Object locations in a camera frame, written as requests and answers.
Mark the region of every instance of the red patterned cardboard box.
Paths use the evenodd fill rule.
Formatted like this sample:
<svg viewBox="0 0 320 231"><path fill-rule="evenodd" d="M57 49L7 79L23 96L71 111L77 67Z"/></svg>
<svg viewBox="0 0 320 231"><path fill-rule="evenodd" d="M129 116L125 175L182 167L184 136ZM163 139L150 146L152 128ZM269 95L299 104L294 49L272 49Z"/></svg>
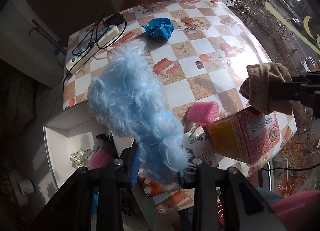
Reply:
<svg viewBox="0 0 320 231"><path fill-rule="evenodd" d="M275 113L264 115L252 107L216 121L206 131L216 153L249 165L281 139Z"/></svg>

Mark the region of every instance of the barcode label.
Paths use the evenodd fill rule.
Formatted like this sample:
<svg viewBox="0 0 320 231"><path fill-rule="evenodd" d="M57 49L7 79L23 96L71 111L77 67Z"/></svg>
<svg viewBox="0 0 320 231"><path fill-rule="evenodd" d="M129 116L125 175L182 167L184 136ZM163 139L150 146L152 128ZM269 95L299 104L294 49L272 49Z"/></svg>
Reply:
<svg viewBox="0 0 320 231"><path fill-rule="evenodd" d="M256 120L254 120L252 123L247 124L249 139L253 140L255 137L259 136L264 131L266 131L274 123L275 123L274 117L272 114L270 114L267 116L263 115L257 118Z"/></svg>

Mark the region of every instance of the beige cloth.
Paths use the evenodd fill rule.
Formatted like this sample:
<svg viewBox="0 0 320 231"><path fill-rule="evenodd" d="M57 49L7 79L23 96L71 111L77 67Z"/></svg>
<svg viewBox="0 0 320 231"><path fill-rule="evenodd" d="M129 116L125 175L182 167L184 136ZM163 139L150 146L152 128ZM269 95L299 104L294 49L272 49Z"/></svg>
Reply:
<svg viewBox="0 0 320 231"><path fill-rule="evenodd" d="M290 100L275 100L269 96L269 82L292 82L288 69L280 63L263 63L248 65L247 78L239 92L249 100L256 110L268 115L273 111L292 114L293 102Z"/></svg>

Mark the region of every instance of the power strip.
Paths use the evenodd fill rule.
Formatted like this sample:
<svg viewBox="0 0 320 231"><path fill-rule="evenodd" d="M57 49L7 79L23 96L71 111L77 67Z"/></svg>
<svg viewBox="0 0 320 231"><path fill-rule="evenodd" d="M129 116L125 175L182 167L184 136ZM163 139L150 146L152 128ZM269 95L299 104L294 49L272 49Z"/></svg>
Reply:
<svg viewBox="0 0 320 231"><path fill-rule="evenodd" d="M112 39L117 37L118 34L119 34L119 29L115 25L110 25L108 28L103 29L98 34L98 38L102 36L102 38L99 39L99 46L103 47L105 44L107 44ZM90 48L89 50L87 50L86 52L84 52L82 54L72 56L66 62L67 72L69 72L70 74L75 74L81 68L81 66L83 66L85 64L85 62L87 60L89 60L99 50L99 48L96 44L96 40L97 40L96 37L92 38L92 42L94 43L94 46L92 48ZM84 47L82 47L78 52L79 53L83 52L85 49L88 48L88 46L89 46L89 43L87 43Z"/></svg>

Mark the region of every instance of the light blue feather duster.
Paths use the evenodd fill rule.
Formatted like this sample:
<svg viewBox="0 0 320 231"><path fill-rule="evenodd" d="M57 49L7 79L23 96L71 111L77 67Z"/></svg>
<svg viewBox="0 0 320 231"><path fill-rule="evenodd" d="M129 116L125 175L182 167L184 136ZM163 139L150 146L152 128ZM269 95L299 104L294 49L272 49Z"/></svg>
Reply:
<svg viewBox="0 0 320 231"><path fill-rule="evenodd" d="M139 163L159 182L176 181L188 166L183 126L170 110L143 51L130 43L114 49L111 63L92 79L87 99L91 112L114 134L135 138Z"/></svg>

